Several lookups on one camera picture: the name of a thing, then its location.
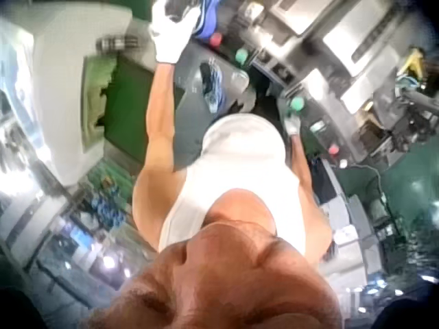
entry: green button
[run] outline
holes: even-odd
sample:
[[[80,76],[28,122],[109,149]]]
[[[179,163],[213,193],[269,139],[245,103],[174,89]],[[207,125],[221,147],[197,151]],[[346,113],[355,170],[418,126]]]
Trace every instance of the green button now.
[[[248,57],[247,49],[241,48],[236,52],[235,59],[240,65],[244,65]]]
[[[305,100],[301,96],[296,96],[293,98],[289,106],[292,110],[300,112],[305,107]]]

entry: man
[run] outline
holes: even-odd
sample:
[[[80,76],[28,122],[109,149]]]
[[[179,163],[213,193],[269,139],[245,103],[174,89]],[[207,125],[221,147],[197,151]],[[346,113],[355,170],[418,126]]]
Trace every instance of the man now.
[[[312,265],[331,243],[313,200],[298,124],[285,144],[268,120],[232,114],[207,131],[200,158],[174,172],[174,65],[200,15],[179,23],[153,7],[156,68],[149,145],[133,214],[159,251],[92,328],[340,328],[336,298]]]

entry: blue shoe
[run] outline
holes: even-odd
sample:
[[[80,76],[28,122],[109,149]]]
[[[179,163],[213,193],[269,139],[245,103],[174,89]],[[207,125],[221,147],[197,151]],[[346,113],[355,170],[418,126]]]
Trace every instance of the blue shoe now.
[[[200,65],[203,83],[203,97],[212,114],[221,114],[226,103],[222,88],[222,72],[214,62],[203,62]]]
[[[201,15],[193,35],[199,39],[210,38],[217,27],[217,6],[221,0],[201,0]]]

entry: hand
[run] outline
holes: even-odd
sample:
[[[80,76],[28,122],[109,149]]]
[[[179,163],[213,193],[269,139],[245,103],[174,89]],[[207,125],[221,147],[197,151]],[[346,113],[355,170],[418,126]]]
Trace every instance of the hand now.
[[[167,0],[158,0],[152,6],[152,23],[150,26],[152,40],[156,45],[157,62],[175,64],[187,46],[192,31],[200,17],[200,8],[192,8],[175,23],[165,13]]]
[[[283,124],[288,136],[300,135],[300,118],[297,115],[291,114],[289,117],[286,117]]]

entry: white tank top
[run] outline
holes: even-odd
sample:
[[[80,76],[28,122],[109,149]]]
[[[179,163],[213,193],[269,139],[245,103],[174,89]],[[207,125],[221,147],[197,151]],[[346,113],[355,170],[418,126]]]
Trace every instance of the white tank top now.
[[[298,178],[285,164],[276,128],[254,114],[232,114],[204,135],[200,157],[163,223],[158,250],[193,237],[211,206],[225,192],[253,192],[271,212],[279,237],[305,254],[305,227]]]

